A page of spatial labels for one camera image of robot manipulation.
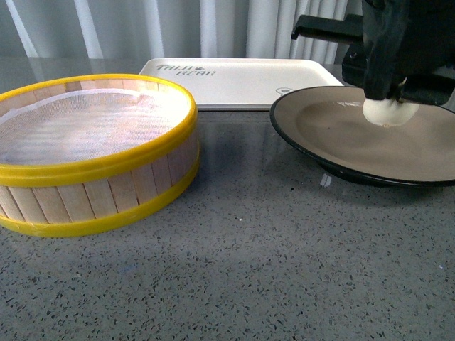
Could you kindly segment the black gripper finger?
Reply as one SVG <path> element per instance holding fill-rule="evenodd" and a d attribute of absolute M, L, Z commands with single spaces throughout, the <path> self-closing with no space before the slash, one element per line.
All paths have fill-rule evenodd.
<path fill-rule="evenodd" d="M 363 89 L 368 99 L 387 98 L 392 87 L 415 73 L 414 62 L 406 50 L 412 5 L 412 1 L 363 2 L 366 55 Z"/>

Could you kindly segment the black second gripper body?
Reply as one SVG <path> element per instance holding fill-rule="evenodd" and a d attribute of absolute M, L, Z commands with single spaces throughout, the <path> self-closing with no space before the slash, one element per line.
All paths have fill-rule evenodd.
<path fill-rule="evenodd" d="M 412 2 L 406 50 L 414 62 L 415 73 L 392 87 L 386 99 L 444 105 L 454 92 L 454 2 Z M 299 36 L 347 44 L 342 78 L 363 89 L 366 69 L 363 3 L 360 15 L 348 14 L 343 20 L 300 16 L 291 33 L 292 39 Z"/>

